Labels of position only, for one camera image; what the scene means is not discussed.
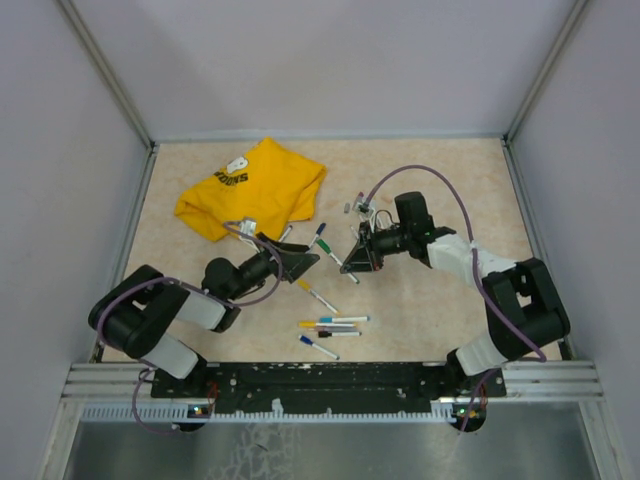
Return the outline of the green cap marker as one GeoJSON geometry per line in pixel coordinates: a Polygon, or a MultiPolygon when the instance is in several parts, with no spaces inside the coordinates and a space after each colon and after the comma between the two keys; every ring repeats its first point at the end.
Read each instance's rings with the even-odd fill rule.
{"type": "MultiPolygon", "coordinates": [[[[339,268],[343,267],[343,262],[334,254],[331,247],[322,239],[318,239],[316,244],[336,263],[339,268]]],[[[346,273],[346,276],[351,279],[356,285],[360,284],[360,280],[352,273],[346,273]]]]}

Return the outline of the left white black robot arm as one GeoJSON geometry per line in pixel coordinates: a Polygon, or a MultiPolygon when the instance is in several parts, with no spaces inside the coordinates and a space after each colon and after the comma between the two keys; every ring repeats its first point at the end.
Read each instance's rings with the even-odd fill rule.
{"type": "Polygon", "coordinates": [[[218,257],[196,288],[143,265],[99,300],[88,324],[105,345],[172,377],[176,389],[194,397],[208,384],[206,361],[169,333],[176,321],[205,331],[228,330],[244,306],[259,301],[244,298],[261,289],[269,277],[294,283],[320,257],[301,244],[274,241],[260,233],[259,251],[240,265],[218,257]]]}

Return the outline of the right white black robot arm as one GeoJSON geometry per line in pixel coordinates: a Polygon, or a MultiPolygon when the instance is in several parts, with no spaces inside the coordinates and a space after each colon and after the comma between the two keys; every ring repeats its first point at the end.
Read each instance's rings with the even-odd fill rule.
{"type": "Polygon", "coordinates": [[[423,265],[448,272],[483,297],[487,330],[447,355],[448,387],[470,395],[482,373],[516,361],[570,333],[570,322],[543,261],[500,257],[464,240],[455,230],[437,227],[424,196],[395,198],[398,221],[376,229],[359,225],[358,240],[341,266],[343,274],[375,272],[388,255],[408,253],[423,265]]]}

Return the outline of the yellow cap short marker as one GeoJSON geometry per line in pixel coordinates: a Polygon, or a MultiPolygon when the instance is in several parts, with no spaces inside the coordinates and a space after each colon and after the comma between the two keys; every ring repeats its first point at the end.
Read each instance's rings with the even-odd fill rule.
{"type": "Polygon", "coordinates": [[[318,291],[316,291],[308,282],[305,280],[299,279],[297,281],[297,285],[302,288],[305,292],[310,294],[314,299],[319,301],[322,305],[324,305],[332,314],[338,314],[339,310],[331,304],[328,300],[326,300],[318,291]]]}

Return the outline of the navy cap white marker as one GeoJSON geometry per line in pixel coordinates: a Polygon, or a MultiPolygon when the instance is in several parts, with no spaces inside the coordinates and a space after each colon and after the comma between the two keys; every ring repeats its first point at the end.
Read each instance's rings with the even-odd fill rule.
{"type": "Polygon", "coordinates": [[[293,225],[288,225],[284,232],[282,233],[282,235],[279,238],[279,242],[284,242],[284,240],[288,237],[288,235],[291,233],[291,231],[293,230],[293,225]]]}

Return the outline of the navy cap rainbow marker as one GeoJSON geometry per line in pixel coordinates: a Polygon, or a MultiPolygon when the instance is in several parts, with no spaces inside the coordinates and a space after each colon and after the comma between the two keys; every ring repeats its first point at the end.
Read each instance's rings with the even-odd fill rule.
{"type": "Polygon", "coordinates": [[[322,222],[318,228],[316,229],[314,236],[312,237],[311,242],[309,243],[309,249],[313,248],[313,246],[317,243],[317,241],[320,239],[324,229],[326,228],[326,223],[322,222]]]}

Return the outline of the cyan cap marker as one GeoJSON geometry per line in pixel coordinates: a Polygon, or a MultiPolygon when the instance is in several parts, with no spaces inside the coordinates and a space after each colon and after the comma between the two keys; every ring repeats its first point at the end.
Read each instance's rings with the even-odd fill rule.
{"type": "Polygon", "coordinates": [[[321,317],[319,323],[364,323],[370,321],[370,316],[355,316],[355,317],[321,317]]]}

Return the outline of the yellow cap silver marker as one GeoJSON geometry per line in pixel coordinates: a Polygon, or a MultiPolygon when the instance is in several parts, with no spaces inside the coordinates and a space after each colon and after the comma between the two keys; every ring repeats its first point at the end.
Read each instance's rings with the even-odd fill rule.
{"type": "Polygon", "coordinates": [[[332,323],[332,322],[299,322],[298,327],[302,329],[311,330],[348,330],[355,329],[355,325],[352,323],[332,323]]]}

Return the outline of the blue cap whiteboard marker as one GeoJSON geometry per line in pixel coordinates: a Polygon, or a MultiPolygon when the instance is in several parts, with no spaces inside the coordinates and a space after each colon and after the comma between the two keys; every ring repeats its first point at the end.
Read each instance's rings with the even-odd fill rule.
{"type": "Polygon", "coordinates": [[[299,335],[298,339],[300,342],[302,342],[305,345],[310,346],[311,348],[314,348],[315,350],[323,353],[324,355],[330,357],[333,360],[339,360],[340,356],[337,355],[336,353],[326,349],[325,347],[317,344],[316,342],[314,342],[313,340],[311,340],[309,337],[305,336],[305,335],[299,335]]]}

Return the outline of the black cap marker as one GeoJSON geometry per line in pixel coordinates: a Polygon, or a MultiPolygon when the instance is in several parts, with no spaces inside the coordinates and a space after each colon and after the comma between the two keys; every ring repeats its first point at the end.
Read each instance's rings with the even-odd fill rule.
{"type": "Polygon", "coordinates": [[[331,337],[360,337],[362,335],[359,331],[328,331],[322,330],[317,332],[319,338],[331,338],[331,337]]]}

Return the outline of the yellow printed t-shirt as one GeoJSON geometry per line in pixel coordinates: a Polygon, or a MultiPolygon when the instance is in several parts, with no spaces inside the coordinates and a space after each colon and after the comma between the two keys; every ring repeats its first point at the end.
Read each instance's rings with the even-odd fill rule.
{"type": "Polygon", "coordinates": [[[292,222],[308,221],[327,168],[266,137],[212,176],[184,191],[174,215],[204,238],[227,236],[226,223],[249,218],[278,238],[292,222]]]}

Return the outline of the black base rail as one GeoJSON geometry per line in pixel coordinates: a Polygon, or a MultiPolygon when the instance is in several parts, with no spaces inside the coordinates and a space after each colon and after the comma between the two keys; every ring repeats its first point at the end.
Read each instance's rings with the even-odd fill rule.
{"type": "Polygon", "coordinates": [[[482,426],[487,402],[505,394],[501,372],[463,378],[445,365],[419,362],[208,364],[183,380],[159,371],[151,387],[158,399],[205,399],[193,417],[382,418],[432,414],[436,402],[451,398],[454,425],[468,431],[482,426]]]}

